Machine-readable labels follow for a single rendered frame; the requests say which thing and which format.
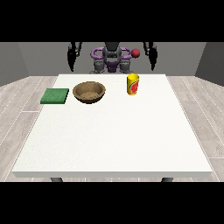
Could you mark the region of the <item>brown wooden bowl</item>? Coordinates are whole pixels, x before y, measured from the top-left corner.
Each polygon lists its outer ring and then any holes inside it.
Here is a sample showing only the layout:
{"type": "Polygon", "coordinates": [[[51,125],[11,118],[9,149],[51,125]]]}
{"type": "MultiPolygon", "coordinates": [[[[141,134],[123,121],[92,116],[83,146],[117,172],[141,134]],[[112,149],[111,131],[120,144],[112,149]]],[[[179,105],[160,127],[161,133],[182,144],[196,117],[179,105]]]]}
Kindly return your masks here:
{"type": "Polygon", "coordinates": [[[99,82],[86,81],[73,88],[74,97],[86,104],[98,102],[105,94],[106,88],[99,82]]]}

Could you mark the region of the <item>yellow cup with melon print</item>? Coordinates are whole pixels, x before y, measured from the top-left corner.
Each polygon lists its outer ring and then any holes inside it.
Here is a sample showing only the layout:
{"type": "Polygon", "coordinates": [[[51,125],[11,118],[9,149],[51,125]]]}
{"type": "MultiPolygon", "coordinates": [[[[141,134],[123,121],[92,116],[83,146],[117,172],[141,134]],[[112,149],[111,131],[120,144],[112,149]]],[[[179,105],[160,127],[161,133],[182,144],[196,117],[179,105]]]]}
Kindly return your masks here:
{"type": "Polygon", "coordinates": [[[130,73],[127,76],[127,92],[129,95],[135,95],[137,93],[139,83],[139,75],[136,73],[130,73]]]}

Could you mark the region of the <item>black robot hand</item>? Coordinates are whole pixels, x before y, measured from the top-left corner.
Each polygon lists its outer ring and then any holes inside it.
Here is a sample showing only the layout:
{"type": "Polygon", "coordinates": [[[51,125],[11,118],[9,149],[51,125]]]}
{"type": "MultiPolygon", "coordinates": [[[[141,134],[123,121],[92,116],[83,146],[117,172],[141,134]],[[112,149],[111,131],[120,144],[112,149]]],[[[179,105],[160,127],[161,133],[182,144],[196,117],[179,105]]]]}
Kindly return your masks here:
{"type": "Polygon", "coordinates": [[[149,58],[151,70],[154,70],[158,59],[158,50],[156,44],[154,42],[144,42],[143,49],[145,51],[145,55],[149,58]]]}
{"type": "Polygon", "coordinates": [[[76,58],[81,54],[81,45],[81,42],[71,42],[68,45],[67,62],[71,71],[74,70],[74,63],[76,61],[76,58]]]}

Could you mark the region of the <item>green square pad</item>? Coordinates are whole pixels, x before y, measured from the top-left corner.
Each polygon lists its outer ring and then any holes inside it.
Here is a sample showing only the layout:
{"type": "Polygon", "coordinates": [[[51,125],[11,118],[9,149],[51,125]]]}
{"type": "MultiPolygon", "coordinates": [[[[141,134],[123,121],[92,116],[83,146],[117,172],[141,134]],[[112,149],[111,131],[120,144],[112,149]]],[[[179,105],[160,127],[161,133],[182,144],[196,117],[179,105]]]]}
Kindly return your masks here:
{"type": "Polygon", "coordinates": [[[67,99],[68,88],[48,88],[41,100],[41,104],[64,104],[67,99]]]}

